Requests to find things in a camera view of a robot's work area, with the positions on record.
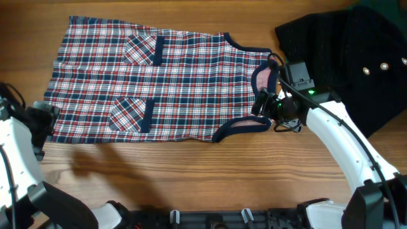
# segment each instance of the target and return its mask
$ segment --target button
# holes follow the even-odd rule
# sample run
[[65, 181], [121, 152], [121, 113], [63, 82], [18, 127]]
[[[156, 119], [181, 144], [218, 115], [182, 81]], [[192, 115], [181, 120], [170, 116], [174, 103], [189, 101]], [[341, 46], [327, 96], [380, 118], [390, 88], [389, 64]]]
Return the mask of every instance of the button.
[[364, 72], [365, 74], [370, 74], [370, 71], [369, 71], [369, 69], [368, 69], [367, 67], [364, 67], [364, 68], [363, 68], [363, 72]]
[[382, 64], [380, 64], [380, 68], [381, 68], [382, 70], [386, 71], [386, 70], [389, 69], [389, 65], [388, 65], [387, 63], [382, 63]]

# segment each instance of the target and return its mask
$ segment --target wire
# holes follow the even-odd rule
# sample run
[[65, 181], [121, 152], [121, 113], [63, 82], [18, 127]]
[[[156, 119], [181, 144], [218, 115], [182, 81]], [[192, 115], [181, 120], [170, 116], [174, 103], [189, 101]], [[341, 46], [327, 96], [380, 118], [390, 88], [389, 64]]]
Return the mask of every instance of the wire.
[[4, 166], [6, 168], [8, 185], [10, 186], [10, 195], [11, 195], [11, 222], [13, 223], [13, 229], [17, 228], [17, 221], [16, 221], [16, 214], [15, 214], [15, 207], [16, 207], [16, 197], [15, 197], [15, 186], [14, 186], [14, 179], [13, 179], [13, 172], [11, 171], [10, 162], [8, 161], [8, 157], [6, 152], [4, 152], [3, 147], [0, 145], [0, 153], [4, 161]]
[[[286, 64], [282, 61], [282, 59], [276, 54], [276, 53], [270, 53], [267, 56], [267, 62], [268, 65], [270, 67], [270, 69], [272, 68], [272, 63], [270, 61], [270, 57], [271, 56], [275, 56], [278, 58], [278, 60], [281, 62], [281, 64], [285, 67]], [[296, 95], [298, 95], [299, 97], [301, 97], [302, 99], [304, 99], [305, 101], [309, 102], [311, 105], [325, 111], [327, 114], [329, 114], [330, 116], [332, 116], [335, 120], [337, 120], [339, 122], [339, 125], [343, 125], [356, 139], [356, 141], [362, 146], [363, 150], [365, 151], [365, 153], [367, 154], [370, 162], [373, 164], [373, 168], [375, 168], [377, 174], [379, 175], [380, 180], [382, 181], [385, 193], [387, 195], [387, 199], [389, 200], [390, 203], [390, 208], [392, 209], [392, 213], [393, 213], [393, 218], [394, 218], [394, 227], [396, 229], [400, 228], [399, 225], [399, 216], [397, 215], [397, 209], [396, 209], [396, 204], [394, 203], [394, 198], [393, 195], [390, 191], [389, 185], [386, 182], [386, 179], [384, 178], [384, 175], [382, 173], [382, 170], [380, 168], [379, 163], [376, 162], [375, 158], [372, 156], [372, 154], [370, 153], [369, 149], [366, 147], [366, 145], [364, 144], [364, 142], [362, 141], [362, 139], [356, 134], [356, 132], [341, 118], [339, 118], [338, 116], [336, 116], [334, 113], [330, 112], [330, 110], [324, 108], [323, 106], [321, 106], [320, 104], [314, 102], [313, 100], [305, 97], [303, 94], [299, 93], [299, 91], [297, 91], [295, 88], [293, 88], [292, 86], [290, 86], [288, 83], [286, 83], [278, 74], [277, 78], [280, 80], [280, 82], [282, 84], [284, 84], [284, 86], [286, 86], [287, 88], [290, 89], [291, 93], [295, 93]]]

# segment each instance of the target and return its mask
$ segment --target garment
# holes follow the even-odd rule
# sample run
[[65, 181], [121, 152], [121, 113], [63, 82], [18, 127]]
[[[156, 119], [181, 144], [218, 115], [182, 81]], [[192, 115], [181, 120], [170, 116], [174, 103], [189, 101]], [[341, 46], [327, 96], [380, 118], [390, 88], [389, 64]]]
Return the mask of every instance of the garment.
[[270, 52], [242, 47], [228, 33], [70, 17], [44, 95], [61, 108], [49, 140], [219, 142], [266, 131], [271, 121], [251, 107], [259, 88], [275, 92]]
[[366, 137], [406, 109], [407, 42], [377, 12], [311, 14], [275, 32], [288, 60], [304, 60], [315, 86], [333, 87]]

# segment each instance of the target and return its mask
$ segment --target armhole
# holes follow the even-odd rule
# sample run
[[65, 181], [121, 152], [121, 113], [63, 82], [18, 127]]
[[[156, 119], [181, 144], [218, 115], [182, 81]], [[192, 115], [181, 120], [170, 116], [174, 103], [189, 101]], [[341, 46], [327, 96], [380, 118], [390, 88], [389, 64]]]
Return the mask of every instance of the armhole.
[[[259, 125], [232, 127], [232, 125], [235, 123], [238, 123], [240, 121], [247, 121], [247, 120], [255, 121], [255, 122], [259, 123]], [[248, 117], [234, 118], [234, 119], [227, 121], [215, 132], [215, 134], [212, 136], [212, 142], [220, 142], [225, 137], [228, 137], [233, 134], [264, 132], [264, 131], [268, 130], [271, 126], [272, 126], [272, 122], [266, 117], [248, 116]]]

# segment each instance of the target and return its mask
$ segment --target black garment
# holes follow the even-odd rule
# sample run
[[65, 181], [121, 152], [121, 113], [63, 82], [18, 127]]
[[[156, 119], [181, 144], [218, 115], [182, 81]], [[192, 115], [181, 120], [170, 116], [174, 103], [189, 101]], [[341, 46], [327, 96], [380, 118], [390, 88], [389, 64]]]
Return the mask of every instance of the black garment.
[[357, 6], [311, 14], [275, 32], [288, 60], [304, 60], [315, 86], [332, 86], [366, 137], [406, 109], [407, 42], [375, 11]]

